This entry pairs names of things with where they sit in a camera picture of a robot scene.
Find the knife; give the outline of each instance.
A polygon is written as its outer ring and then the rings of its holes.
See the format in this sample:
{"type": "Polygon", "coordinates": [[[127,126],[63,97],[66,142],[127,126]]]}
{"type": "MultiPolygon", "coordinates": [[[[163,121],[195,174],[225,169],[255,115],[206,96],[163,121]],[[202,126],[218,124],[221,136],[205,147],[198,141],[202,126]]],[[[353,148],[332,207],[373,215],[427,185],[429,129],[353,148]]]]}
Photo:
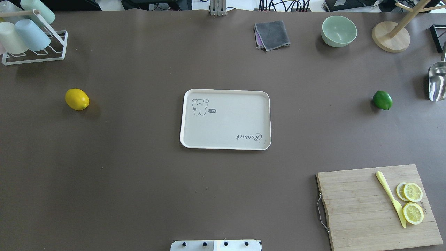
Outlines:
{"type": "Polygon", "coordinates": [[[396,213],[398,214],[398,217],[400,218],[401,225],[403,225],[404,228],[406,228],[406,219],[403,215],[403,207],[401,207],[401,203],[395,200],[393,197],[392,192],[390,191],[389,184],[387,183],[386,178],[384,177],[384,174],[381,171],[376,172],[376,176],[378,177],[378,180],[380,181],[381,185],[383,186],[384,190],[386,191],[387,195],[390,198],[390,201],[392,201],[393,206],[395,207],[396,213]]]}

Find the bowl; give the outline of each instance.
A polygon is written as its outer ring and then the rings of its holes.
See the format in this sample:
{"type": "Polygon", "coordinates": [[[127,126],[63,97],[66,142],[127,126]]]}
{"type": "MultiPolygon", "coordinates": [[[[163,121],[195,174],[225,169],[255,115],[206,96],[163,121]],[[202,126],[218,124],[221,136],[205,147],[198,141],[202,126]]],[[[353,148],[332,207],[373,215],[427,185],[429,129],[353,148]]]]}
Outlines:
{"type": "Polygon", "coordinates": [[[322,23],[322,39],[331,47],[344,47],[358,34],[355,24],[342,16],[328,17],[322,23]]]}

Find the round wooden base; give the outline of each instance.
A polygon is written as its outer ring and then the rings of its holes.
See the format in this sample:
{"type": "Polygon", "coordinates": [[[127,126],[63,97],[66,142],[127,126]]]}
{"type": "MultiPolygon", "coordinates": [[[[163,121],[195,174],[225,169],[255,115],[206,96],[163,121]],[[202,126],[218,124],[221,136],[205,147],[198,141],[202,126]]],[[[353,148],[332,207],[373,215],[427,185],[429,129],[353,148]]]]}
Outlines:
{"type": "Polygon", "coordinates": [[[388,52],[402,52],[410,44],[410,35],[409,32],[405,28],[401,29],[394,37],[390,37],[389,33],[398,25],[395,22],[385,21],[381,22],[372,30],[372,38],[373,41],[379,46],[381,49],[388,52]]]}

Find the cloth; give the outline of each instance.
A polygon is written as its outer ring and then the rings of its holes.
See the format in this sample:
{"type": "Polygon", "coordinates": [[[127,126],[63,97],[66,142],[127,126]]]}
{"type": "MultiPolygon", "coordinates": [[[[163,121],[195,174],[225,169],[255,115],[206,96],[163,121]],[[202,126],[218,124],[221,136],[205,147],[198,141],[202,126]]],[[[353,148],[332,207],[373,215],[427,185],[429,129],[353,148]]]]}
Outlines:
{"type": "Polygon", "coordinates": [[[266,51],[269,51],[290,45],[283,20],[269,23],[255,23],[254,33],[256,34],[256,41],[257,36],[261,41],[261,43],[257,42],[257,48],[265,48],[266,51]]]}

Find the knife handle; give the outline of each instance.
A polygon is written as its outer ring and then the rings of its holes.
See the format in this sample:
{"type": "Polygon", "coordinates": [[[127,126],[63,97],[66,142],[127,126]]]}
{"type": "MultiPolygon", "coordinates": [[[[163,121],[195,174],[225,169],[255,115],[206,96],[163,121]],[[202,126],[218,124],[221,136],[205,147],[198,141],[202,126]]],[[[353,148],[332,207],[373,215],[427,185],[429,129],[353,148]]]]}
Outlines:
{"type": "Polygon", "coordinates": [[[384,190],[386,191],[387,195],[389,196],[390,200],[394,200],[392,192],[390,191],[389,184],[387,183],[386,178],[384,177],[384,174],[381,171],[376,172],[376,176],[378,177],[378,180],[380,181],[381,185],[383,186],[384,190]]]}

